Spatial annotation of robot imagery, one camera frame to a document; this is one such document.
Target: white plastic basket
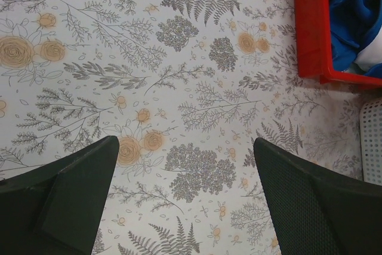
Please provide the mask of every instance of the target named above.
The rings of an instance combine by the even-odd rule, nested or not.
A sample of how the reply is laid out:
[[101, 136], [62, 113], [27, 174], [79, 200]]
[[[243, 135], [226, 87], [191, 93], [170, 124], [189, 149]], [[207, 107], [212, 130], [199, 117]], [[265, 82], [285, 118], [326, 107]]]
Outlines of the white plastic basket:
[[363, 179], [382, 185], [382, 99], [364, 104], [359, 119]]

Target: orange rose print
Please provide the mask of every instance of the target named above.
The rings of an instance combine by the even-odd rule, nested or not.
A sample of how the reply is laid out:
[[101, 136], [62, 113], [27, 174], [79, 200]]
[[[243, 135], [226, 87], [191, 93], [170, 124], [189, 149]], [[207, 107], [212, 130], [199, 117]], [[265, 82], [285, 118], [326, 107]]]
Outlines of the orange rose print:
[[252, 54], [256, 50], [255, 39], [248, 33], [239, 35], [239, 47], [244, 54]]
[[65, 47], [58, 41], [47, 41], [35, 49], [42, 58], [52, 62], [60, 61], [65, 56]]
[[267, 24], [265, 24], [264, 22], [261, 22], [260, 25], [258, 26], [258, 28], [261, 31], [266, 31], [267, 30]]
[[38, 23], [40, 24], [40, 27], [43, 28], [54, 27], [56, 23], [56, 17], [53, 14], [45, 13], [40, 16]]
[[27, 66], [35, 54], [33, 45], [21, 37], [6, 36], [0, 39], [0, 61], [9, 68]]
[[158, 131], [147, 133], [144, 137], [144, 148], [147, 150], [157, 150], [162, 146], [163, 136]]
[[270, 44], [267, 39], [261, 37], [256, 42], [256, 47], [262, 52], [262, 53], [268, 53], [270, 49]]
[[117, 161], [120, 165], [133, 165], [141, 156], [141, 147], [139, 142], [132, 137], [123, 137], [119, 139], [119, 153]]
[[140, 123], [147, 122], [150, 119], [150, 111], [147, 109], [142, 109], [138, 112], [137, 120]]

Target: blue fabric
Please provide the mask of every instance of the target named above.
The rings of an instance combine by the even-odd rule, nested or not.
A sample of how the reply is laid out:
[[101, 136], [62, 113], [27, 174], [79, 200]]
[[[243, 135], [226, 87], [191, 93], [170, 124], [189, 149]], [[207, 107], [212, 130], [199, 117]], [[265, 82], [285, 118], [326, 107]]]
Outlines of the blue fabric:
[[382, 64], [373, 66], [369, 71], [367, 71], [367, 73], [364, 74], [364, 76], [382, 78]]
[[381, 0], [329, 0], [333, 68], [345, 71], [377, 36]]

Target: red container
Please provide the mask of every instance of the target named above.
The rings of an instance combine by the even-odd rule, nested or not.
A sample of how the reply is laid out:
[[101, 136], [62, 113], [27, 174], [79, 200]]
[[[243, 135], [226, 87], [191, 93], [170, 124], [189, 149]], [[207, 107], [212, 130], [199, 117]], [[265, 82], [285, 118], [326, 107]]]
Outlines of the red container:
[[340, 81], [362, 84], [364, 88], [382, 86], [382, 79], [333, 69], [329, 0], [294, 0], [294, 3], [300, 77], [318, 76], [322, 84]]

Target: floral patterned floor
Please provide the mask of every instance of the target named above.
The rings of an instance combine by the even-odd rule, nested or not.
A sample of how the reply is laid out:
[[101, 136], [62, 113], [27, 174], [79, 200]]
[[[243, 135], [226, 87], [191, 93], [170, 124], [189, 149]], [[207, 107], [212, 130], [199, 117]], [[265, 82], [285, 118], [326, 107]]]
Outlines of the floral patterned floor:
[[297, 76], [293, 0], [0, 0], [0, 177], [121, 143], [93, 254], [280, 254], [262, 136], [361, 178], [362, 99]]

